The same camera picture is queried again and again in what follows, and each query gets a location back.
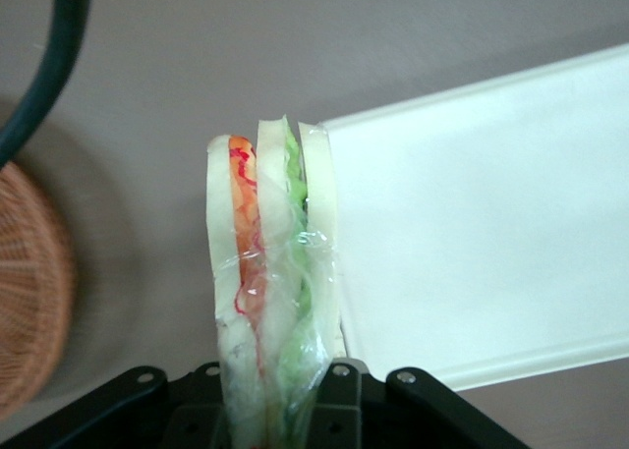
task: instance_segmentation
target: black cable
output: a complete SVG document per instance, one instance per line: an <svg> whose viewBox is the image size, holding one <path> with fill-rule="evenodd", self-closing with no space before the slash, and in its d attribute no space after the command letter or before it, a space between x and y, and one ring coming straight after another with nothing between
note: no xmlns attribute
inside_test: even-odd
<svg viewBox="0 0 629 449"><path fill-rule="evenodd" d="M0 131L0 168L20 150L48 114L77 60L89 0L54 0L48 43L29 91Z"/></svg>

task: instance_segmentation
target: white tray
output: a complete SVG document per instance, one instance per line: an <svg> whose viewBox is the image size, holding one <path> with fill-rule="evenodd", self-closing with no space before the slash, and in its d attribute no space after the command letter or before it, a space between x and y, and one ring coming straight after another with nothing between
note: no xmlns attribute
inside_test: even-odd
<svg viewBox="0 0 629 449"><path fill-rule="evenodd" d="M372 374L465 389L629 356L629 45L324 125Z"/></svg>

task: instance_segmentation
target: woven basket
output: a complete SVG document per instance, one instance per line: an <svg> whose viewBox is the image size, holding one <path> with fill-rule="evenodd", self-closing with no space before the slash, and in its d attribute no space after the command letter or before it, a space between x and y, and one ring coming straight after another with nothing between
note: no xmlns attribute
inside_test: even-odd
<svg viewBox="0 0 629 449"><path fill-rule="evenodd" d="M75 264L49 201L15 164L0 171L0 420L30 400L59 363Z"/></svg>

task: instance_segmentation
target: screw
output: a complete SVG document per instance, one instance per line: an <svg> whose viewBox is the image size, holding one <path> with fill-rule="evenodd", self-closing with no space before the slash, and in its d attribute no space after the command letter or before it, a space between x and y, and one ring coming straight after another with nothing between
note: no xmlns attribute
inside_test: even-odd
<svg viewBox="0 0 629 449"><path fill-rule="evenodd" d="M143 373L142 375L140 375L140 376L138 377L138 383L147 383L147 382L151 382L151 380L152 380L153 378L155 378L155 376L154 376L152 373L150 373L150 372Z"/></svg>
<svg viewBox="0 0 629 449"><path fill-rule="evenodd" d="M417 377L413 375L411 372L407 372L406 370L398 373L397 379L403 383L415 383L417 381Z"/></svg>
<svg viewBox="0 0 629 449"><path fill-rule="evenodd" d="M350 369L346 365L335 365L332 372L339 377L347 377L350 374Z"/></svg>
<svg viewBox="0 0 629 449"><path fill-rule="evenodd" d="M213 377L214 375L218 375L220 373L220 367L216 365L211 365L205 370L205 375L208 377Z"/></svg>

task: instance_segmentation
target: wrapped sandwich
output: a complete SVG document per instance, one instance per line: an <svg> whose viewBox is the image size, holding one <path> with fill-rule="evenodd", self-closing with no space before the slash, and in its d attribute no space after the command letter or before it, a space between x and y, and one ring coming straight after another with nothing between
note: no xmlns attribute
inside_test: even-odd
<svg viewBox="0 0 629 449"><path fill-rule="evenodd" d="M235 449L299 448L339 329L327 133L260 121L257 148L207 152L207 233L221 381Z"/></svg>

